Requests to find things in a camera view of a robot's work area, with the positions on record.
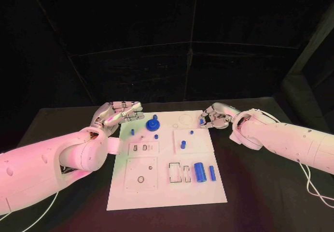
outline white board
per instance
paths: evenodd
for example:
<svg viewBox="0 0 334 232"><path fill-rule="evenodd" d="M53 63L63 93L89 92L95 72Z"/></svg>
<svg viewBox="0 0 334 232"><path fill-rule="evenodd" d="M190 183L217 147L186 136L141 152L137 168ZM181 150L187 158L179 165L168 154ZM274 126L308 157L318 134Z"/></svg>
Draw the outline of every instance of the white board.
<svg viewBox="0 0 334 232"><path fill-rule="evenodd" d="M115 158L107 210L226 203L210 134L199 126L202 111L144 114L143 120L121 126L122 149ZM154 114L160 129L148 131L145 123ZM206 182L196 181L197 162L204 166ZM210 179L209 166L215 168L216 181Z"/></svg>

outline blue cylinder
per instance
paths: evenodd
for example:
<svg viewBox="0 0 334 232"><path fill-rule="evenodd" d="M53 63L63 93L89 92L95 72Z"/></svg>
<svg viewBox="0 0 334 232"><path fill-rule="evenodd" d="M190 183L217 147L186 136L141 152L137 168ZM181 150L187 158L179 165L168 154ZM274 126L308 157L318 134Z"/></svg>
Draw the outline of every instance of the blue cylinder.
<svg viewBox="0 0 334 232"><path fill-rule="evenodd" d="M186 141L181 142L181 149L186 148Z"/></svg>
<svg viewBox="0 0 334 232"><path fill-rule="evenodd" d="M204 182L207 180L207 176L206 176L203 163L196 163L193 165L193 167L194 167L194 173L196 173L197 182Z"/></svg>
<svg viewBox="0 0 334 232"><path fill-rule="evenodd" d="M210 179L212 179L212 181L216 181L216 175L215 175L213 166L210 166Z"/></svg>
<svg viewBox="0 0 334 232"><path fill-rule="evenodd" d="M145 128L150 130L150 131L157 131L158 128L160 128L160 122L158 120L156 119L150 119L145 123Z"/></svg>

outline table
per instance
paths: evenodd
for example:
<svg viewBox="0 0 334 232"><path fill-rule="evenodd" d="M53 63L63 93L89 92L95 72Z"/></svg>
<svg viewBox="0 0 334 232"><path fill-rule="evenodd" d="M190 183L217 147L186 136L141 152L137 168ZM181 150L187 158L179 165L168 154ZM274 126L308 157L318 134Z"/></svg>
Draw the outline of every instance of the table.
<svg viewBox="0 0 334 232"><path fill-rule="evenodd" d="M144 104L144 112L204 110L223 102L240 111L258 108L282 122L289 119L274 98ZM40 109L19 146L79 131L89 126L98 107ZM307 192L298 163L271 153L248 149L230 139L228 129L210 129L228 203L107 211L115 156L104 166L59 192L55 204L29 231L261 232L333 231L334 209ZM330 174L312 169L312 182L334 196ZM45 212L53 196L14 212L0 231L22 231Z"/></svg>

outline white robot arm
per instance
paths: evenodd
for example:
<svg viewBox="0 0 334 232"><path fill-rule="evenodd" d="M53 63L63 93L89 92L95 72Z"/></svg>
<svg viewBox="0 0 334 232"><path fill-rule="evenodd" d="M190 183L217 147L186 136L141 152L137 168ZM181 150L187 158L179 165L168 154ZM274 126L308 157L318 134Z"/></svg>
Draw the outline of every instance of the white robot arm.
<svg viewBox="0 0 334 232"><path fill-rule="evenodd" d="M120 123L144 118L141 110L140 102L107 102L79 132L0 154L0 215L37 203L101 168L108 153L118 153L121 140L109 135Z"/></svg>
<svg viewBox="0 0 334 232"><path fill-rule="evenodd" d="M334 174L334 135L281 123L261 110L240 112L232 106L215 103L202 113L200 126L223 129L232 122L229 138L248 148L262 146L285 158Z"/></svg>

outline robotic hand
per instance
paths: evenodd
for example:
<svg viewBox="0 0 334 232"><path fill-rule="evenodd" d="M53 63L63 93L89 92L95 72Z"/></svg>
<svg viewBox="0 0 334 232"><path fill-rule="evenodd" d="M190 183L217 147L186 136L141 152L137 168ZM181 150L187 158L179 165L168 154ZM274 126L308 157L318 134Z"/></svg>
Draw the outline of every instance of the robotic hand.
<svg viewBox="0 0 334 232"><path fill-rule="evenodd" d="M238 144L255 150L265 146L272 153L334 174L334 135L281 123L261 110L240 112L222 103L215 103L199 119L202 128L223 129L232 122L229 138Z"/></svg>
<svg viewBox="0 0 334 232"><path fill-rule="evenodd" d="M144 118L141 110L140 102L107 102L79 132L0 154L0 215L37 203L101 168L108 153L118 154L121 140L109 135L120 123Z"/></svg>

